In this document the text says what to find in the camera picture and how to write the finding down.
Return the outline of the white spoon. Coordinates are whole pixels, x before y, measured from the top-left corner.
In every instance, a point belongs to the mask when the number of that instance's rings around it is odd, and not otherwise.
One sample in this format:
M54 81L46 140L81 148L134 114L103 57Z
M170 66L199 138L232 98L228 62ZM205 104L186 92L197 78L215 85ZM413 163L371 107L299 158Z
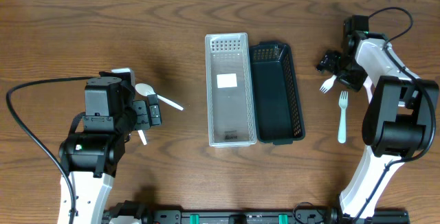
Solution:
M370 79L369 76L366 77L364 83L363 83L364 88L366 89L366 94L367 94L367 98L368 98L368 102L371 102L371 99L373 97L373 93L371 90L371 87L373 86L373 82Z
M161 96L161 95L158 95L158 94L154 91L154 89L152 88L152 86L150 86L150 85L148 85L148 84L145 84L145 83L137 83L137 84L135 85L135 90L136 90L141 96L156 95L156 96L158 97L158 99L161 100L162 102L165 102L165 103L167 103L168 105L170 105L170 106L172 106L172 107L174 107L174 108L176 108L176 109L178 109L178 110L180 110L180 111L183 111L183 110L184 110L184 108L183 108L181 105L179 105L178 103L173 102L172 100L169 100L168 98L165 98L165 97L163 97L163 96Z
M138 134L140 136L140 139L141 139L143 145L147 145L148 144L148 140L146 138L146 135L145 135L144 131L143 130L139 130Z

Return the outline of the pale green fork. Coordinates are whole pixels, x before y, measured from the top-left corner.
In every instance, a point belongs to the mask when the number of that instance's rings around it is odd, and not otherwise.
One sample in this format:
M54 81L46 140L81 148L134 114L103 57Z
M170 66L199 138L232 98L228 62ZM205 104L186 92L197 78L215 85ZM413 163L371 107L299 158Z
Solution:
M343 144L347 139L347 121L346 121L346 110L348 107L348 92L341 91L339 98L339 107L340 107L340 124L338 129L338 141Z

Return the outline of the white fork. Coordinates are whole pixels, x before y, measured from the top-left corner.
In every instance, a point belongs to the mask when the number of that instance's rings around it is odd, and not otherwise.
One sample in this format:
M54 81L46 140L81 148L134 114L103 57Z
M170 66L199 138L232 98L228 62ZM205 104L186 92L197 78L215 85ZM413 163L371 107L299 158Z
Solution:
M336 78L337 78L336 75L332 75L332 77L330 77L329 79L325 80L323 82L323 84L321 85L321 87L320 87L320 91L322 93L328 92L333 87Z

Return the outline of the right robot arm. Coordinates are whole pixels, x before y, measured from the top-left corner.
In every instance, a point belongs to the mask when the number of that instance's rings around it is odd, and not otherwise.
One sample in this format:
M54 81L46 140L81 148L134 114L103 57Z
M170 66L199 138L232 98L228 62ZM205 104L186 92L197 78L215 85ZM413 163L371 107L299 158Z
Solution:
M390 38L370 32L369 19L347 18L342 51L327 51L316 66L348 89L359 91L371 80L374 90L362 123L364 152L338 196L336 223L372 223L377 201L393 174L423 157L436 131L438 84L411 72L393 51Z

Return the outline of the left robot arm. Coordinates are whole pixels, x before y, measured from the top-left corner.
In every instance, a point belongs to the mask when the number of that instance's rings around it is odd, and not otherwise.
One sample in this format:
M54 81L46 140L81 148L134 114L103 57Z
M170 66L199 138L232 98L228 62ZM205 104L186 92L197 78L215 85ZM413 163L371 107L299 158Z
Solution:
M162 123L158 96L135 99L130 68L101 71L85 87L85 112L71 124L59 156L68 181L61 181L59 223L100 223L118 162L133 131Z

